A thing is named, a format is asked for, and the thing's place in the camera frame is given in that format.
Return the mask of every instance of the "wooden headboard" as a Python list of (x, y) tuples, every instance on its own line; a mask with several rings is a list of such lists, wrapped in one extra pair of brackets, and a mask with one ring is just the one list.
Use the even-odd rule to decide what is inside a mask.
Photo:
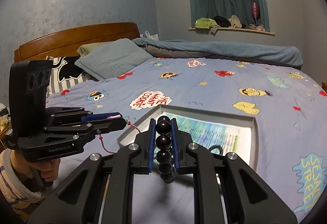
[(130, 40), (140, 37), (135, 23), (108, 23), (76, 27), (53, 33), (21, 45), (14, 52), (14, 61), (44, 60), (46, 56), (77, 56), (76, 50), (89, 43)]

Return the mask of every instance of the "red string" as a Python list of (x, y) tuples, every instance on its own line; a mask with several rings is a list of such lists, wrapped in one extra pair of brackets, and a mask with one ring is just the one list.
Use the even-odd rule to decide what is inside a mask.
[[(139, 133), (141, 133), (141, 131), (139, 130), (139, 128), (137, 128), (133, 123), (130, 123), (130, 121), (126, 120), (126, 124), (129, 125), (129, 126), (132, 126), (134, 127), (134, 129), (138, 130)], [(109, 150), (107, 150), (104, 146), (104, 143), (103, 143), (103, 137), (100, 135), (99, 139), (101, 140), (101, 144), (102, 144), (102, 147), (105, 151), (107, 151), (108, 153), (110, 154), (116, 154), (116, 152), (111, 152)]]

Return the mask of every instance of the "striped pillow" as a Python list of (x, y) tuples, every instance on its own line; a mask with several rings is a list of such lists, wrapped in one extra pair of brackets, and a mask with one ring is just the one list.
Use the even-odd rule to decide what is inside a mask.
[(80, 56), (60, 58), (47, 56), (45, 58), (53, 61), (47, 97), (91, 79), (89, 74), (75, 65), (79, 58)]

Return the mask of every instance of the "blue pillow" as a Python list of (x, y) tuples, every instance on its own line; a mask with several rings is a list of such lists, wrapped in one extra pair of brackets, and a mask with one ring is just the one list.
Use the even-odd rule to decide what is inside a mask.
[(118, 77), (150, 58), (153, 56), (124, 38), (97, 48), (75, 65), (100, 81)]

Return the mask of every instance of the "screw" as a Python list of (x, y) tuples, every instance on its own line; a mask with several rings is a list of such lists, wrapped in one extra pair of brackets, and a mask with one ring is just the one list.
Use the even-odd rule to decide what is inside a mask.
[(227, 157), (228, 157), (230, 160), (235, 160), (235, 159), (238, 158), (238, 155), (237, 155), (236, 153), (234, 153), (234, 152), (229, 152), (229, 153), (227, 154)]
[(135, 144), (135, 143), (133, 143), (133, 144), (130, 144), (130, 145), (128, 146), (128, 148), (129, 148), (130, 150), (136, 150), (136, 149), (138, 149), (138, 148), (139, 148), (139, 145), (138, 145), (138, 144)]
[(188, 144), (188, 147), (192, 150), (196, 150), (199, 148), (199, 145), (197, 143), (190, 143)]
[(100, 158), (100, 155), (98, 153), (94, 153), (90, 155), (90, 160), (97, 161)]

